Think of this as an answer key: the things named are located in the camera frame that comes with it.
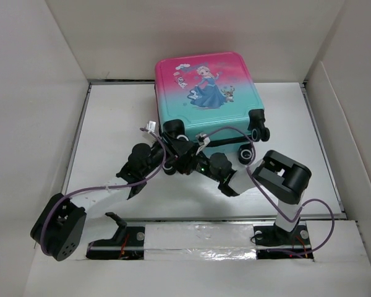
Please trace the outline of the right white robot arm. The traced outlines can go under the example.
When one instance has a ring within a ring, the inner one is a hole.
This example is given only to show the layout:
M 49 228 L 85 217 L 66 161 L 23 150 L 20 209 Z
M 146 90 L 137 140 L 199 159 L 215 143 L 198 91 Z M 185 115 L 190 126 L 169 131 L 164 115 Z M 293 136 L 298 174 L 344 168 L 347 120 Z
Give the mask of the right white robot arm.
M 180 172 L 196 171 L 218 183 L 225 196 L 236 197 L 256 187 L 270 200 L 268 193 L 278 200 L 277 216 L 272 227 L 257 235 L 255 239 L 263 246 L 279 246 L 288 243 L 296 235 L 301 212 L 301 200 L 309 185 L 312 172 L 305 165 L 279 153 L 268 151 L 252 166 L 235 170 L 223 153 L 206 157 L 204 153 L 193 154 L 184 161 L 179 160 Z

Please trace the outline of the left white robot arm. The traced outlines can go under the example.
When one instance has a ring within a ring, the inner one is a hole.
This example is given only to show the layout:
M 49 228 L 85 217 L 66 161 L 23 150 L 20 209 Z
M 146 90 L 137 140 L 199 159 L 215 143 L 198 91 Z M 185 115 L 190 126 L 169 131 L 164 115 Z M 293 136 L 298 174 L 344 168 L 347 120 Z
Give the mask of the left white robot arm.
M 49 199 L 30 232 L 43 254 L 56 261 L 67 259 L 82 240 L 85 222 L 94 216 L 105 215 L 116 222 L 104 231 L 104 238 L 110 244 L 116 246 L 125 240 L 125 221 L 105 210 L 139 194 L 160 171 L 188 160 L 196 148 L 195 142 L 186 136 L 160 137 L 154 132 L 150 135 L 154 143 L 134 145 L 123 167 L 106 184 L 68 194 L 59 192 Z

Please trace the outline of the pink and teal kids suitcase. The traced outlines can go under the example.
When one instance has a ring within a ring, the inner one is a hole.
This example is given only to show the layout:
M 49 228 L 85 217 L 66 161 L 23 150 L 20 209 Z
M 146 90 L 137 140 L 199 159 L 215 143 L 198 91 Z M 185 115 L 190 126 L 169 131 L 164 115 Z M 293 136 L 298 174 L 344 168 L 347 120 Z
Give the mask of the pink and teal kids suitcase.
M 252 142 L 266 142 L 265 108 L 240 54 L 169 58 L 155 66 L 160 134 L 197 142 L 209 137 L 203 154 L 237 152 L 248 164 Z

